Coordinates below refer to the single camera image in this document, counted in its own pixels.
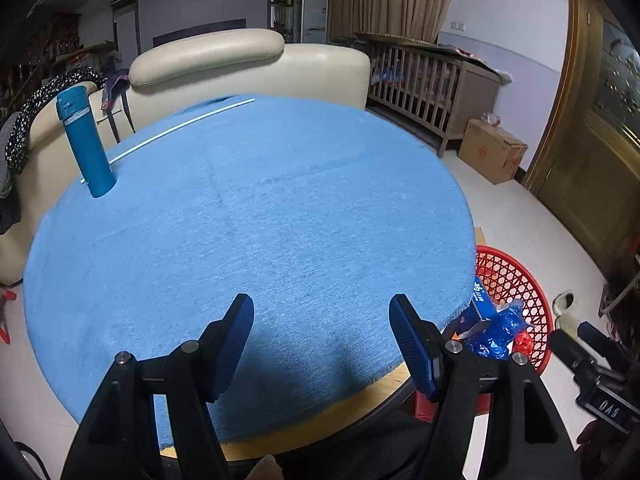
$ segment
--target metal screw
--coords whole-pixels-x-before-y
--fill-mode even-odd
[[[462,352],[462,344],[460,341],[456,341],[455,339],[450,339],[446,343],[444,343],[444,348],[449,350],[452,354],[459,354]]]
[[[513,359],[514,363],[520,366],[526,364],[529,361],[527,356],[522,352],[514,352],[513,354],[511,354],[511,359]]]
[[[131,361],[131,354],[125,350],[123,350],[122,352],[118,352],[116,354],[116,357],[114,358],[114,361],[116,361],[117,365],[125,365],[129,361]]]
[[[180,349],[185,354],[191,354],[195,352],[198,348],[200,348],[200,343],[198,343],[195,339],[189,339],[180,345]]]

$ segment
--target sofa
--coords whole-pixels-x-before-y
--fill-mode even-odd
[[[129,71],[126,98],[136,131],[182,108],[233,94],[254,93],[318,99],[364,108],[369,58],[350,48],[285,44],[277,32],[260,28],[212,32],[167,43],[141,54]],[[105,149],[116,144],[100,109],[101,91],[83,83]],[[40,219],[79,169],[58,119],[55,100],[37,115],[30,131],[30,160],[15,176],[22,220],[0,236],[0,282],[22,277]],[[113,119],[120,139],[134,132],[122,107]]]

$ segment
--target round table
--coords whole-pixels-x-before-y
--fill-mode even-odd
[[[77,181],[45,215],[25,271],[36,358],[78,421],[116,352],[167,354],[245,292],[254,327],[210,407],[225,454],[311,444],[404,383],[394,294],[440,327],[468,304],[475,244],[460,188],[427,146],[372,114],[234,96],[108,156],[125,152],[110,192],[94,199]],[[163,398],[156,415],[170,446]]]

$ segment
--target floor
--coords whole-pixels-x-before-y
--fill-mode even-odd
[[[494,186],[453,151],[445,154],[444,163],[465,193],[474,224],[484,231],[487,244],[524,264],[550,302],[560,292],[572,289],[581,317],[605,332],[604,321],[596,314],[604,279],[562,224],[516,182]],[[12,342],[9,346],[0,344],[0,418],[14,440],[25,442],[39,453],[56,480],[76,423],[40,373],[26,335],[21,290],[17,292],[18,300],[6,309]],[[542,378],[575,442],[591,417],[575,405],[578,390],[571,374],[552,357]],[[464,470],[469,480],[478,475],[487,418],[476,418]]]

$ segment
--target basket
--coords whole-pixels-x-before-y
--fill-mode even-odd
[[[553,330],[553,317],[538,282],[518,260],[484,245],[476,247],[476,276],[496,305],[522,300],[522,317],[531,325],[527,331],[533,339],[533,352],[529,361],[538,375],[542,374],[551,358],[546,338]],[[476,415],[488,413],[490,401],[490,394],[478,396]],[[433,420],[436,406],[423,394],[417,393],[415,416],[429,422]]]

